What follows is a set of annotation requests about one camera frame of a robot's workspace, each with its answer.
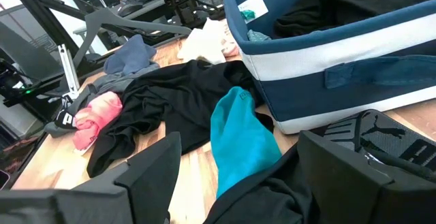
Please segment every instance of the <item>wooden table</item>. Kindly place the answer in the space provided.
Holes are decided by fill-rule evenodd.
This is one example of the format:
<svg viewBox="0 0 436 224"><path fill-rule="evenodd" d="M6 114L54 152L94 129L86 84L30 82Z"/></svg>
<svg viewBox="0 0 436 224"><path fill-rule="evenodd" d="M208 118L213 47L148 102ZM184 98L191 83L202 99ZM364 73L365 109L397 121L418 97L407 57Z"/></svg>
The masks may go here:
<svg viewBox="0 0 436 224"><path fill-rule="evenodd" d="M161 67L181 63L176 56L183 41L176 40L158 48L154 61ZM103 73L90 77L85 84L102 75ZM258 108L258 112L269 114L266 106ZM398 108L386 114L410 129L436 140L436 99ZM73 153L72 136L73 134L68 134L56 139L47 136L13 189L71 189L89 180L86 168L93 148L83 156ZM147 135L137 136L135 153L164 136L164 123ZM297 135L283 135L277 128L274 129L274 136L282 153L293 146L298 138ZM122 161L114 162L112 167ZM215 201L216 193L217 166L209 142L181 158L178 180L170 204L171 223L202 223Z"/></svg>

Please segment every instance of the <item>turquoise cloth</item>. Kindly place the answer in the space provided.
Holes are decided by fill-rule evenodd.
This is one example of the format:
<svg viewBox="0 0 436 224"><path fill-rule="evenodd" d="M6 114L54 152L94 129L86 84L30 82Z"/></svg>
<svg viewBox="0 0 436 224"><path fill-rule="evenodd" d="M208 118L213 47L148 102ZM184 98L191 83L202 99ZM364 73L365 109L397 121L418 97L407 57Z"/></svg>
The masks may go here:
<svg viewBox="0 0 436 224"><path fill-rule="evenodd" d="M255 117L250 92L233 87L211 118L212 154L218 167L217 198L240 180L272 166L281 153L274 135Z"/></svg>
<svg viewBox="0 0 436 224"><path fill-rule="evenodd" d="M248 36L248 40L250 40L252 42L262 42L262 41L266 41L266 40L271 40L271 37L264 35L263 33L253 31L253 30L249 30L247 33L247 36Z"/></svg>

